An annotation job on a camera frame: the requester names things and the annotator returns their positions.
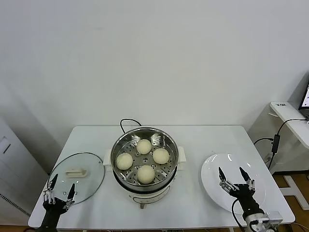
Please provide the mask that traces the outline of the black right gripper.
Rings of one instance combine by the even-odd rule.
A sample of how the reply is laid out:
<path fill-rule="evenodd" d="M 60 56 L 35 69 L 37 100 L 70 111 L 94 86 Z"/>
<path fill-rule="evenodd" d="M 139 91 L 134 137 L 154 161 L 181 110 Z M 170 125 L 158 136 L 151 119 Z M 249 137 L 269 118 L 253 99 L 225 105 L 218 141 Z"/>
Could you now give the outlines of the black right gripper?
<path fill-rule="evenodd" d="M 257 213 L 264 214 L 260 205 L 253 198 L 253 195 L 255 194 L 255 180 L 251 179 L 249 174 L 242 167 L 240 167 L 239 170 L 246 184 L 234 185 L 227 180 L 221 167 L 218 167 L 218 170 L 220 179 L 219 185 L 224 191 L 229 193 L 230 196 L 238 199 L 243 210 L 243 215 L 253 215 Z"/>

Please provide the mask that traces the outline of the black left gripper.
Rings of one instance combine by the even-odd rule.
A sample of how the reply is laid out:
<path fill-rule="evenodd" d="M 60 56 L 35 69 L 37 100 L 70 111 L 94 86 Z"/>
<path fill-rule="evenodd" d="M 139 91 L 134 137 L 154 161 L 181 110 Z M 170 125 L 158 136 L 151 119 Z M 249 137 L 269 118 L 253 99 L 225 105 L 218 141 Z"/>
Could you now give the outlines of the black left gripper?
<path fill-rule="evenodd" d="M 67 200 L 63 201 L 59 198 L 55 198 L 54 196 L 54 187 L 56 185 L 57 178 L 58 174 L 56 174 L 52 180 L 48 181 L 47 187 L 43 190 L 43 207 L 46 212 L 66 213 L 66 209 L 69 209 L 74 204 L 75 184 L 72 184 Z"/>

